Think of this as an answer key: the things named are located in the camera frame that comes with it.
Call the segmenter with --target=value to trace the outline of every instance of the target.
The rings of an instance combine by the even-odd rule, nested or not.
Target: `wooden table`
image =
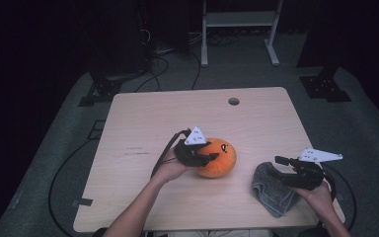
[[[229,99],[240,102],[229,104]],[[249,88],[118,94],[114,97],[74,222],[78,232],[108,227],[134,200],[172,136],[199,126],[206,137],[230,142],[233,171],[219,179],[184,173],[160,192],[145,230],[246,229],[315,225],[304,200],[272,217],[255,199],[257,166],[274,156],[296,158],[312,147],[283,88]],[[291,168],[274,164],[281,172]],[[336,210],[342,220],[338,202]]]

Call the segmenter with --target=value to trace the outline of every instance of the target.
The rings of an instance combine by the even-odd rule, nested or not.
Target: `orange plush toy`
[[[236,164],[236,151],[233,146],[220,138],[207,138],[211,144],[197,150],[197,154],[209,155],[217,153],[218,156],[211,160],[205,167],[197,168],[198,173],[207,178],[218,178],[227,175]]]

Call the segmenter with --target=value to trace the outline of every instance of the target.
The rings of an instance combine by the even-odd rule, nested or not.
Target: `gray towel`
[[[280,180],[269,175],[271,171],[277,171],[270,162],[260,164],[252,180],[252,190],[258,201],[274,216],[281,217],[299,200],[298,194]]]

